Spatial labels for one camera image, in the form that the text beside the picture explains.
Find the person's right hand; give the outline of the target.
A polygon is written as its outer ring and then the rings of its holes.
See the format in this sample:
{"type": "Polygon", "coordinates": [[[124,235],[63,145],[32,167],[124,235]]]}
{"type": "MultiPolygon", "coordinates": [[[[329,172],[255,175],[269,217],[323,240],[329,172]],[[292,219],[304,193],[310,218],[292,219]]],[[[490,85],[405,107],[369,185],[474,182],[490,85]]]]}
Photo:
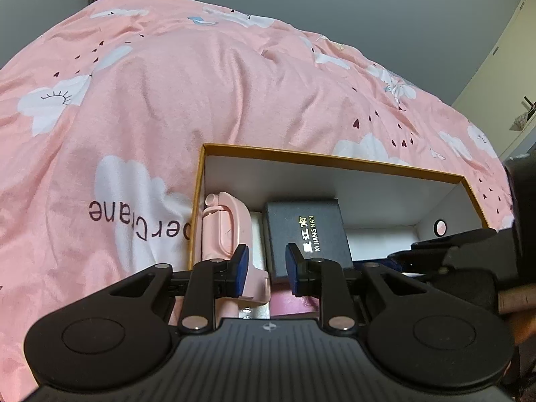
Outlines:
{"type": "Polygon", "coordinates": [[[536,286],[534,284],[501,291],[498,310],[509,316],[509,326],[516,345],[535,335],[536,286]]]}

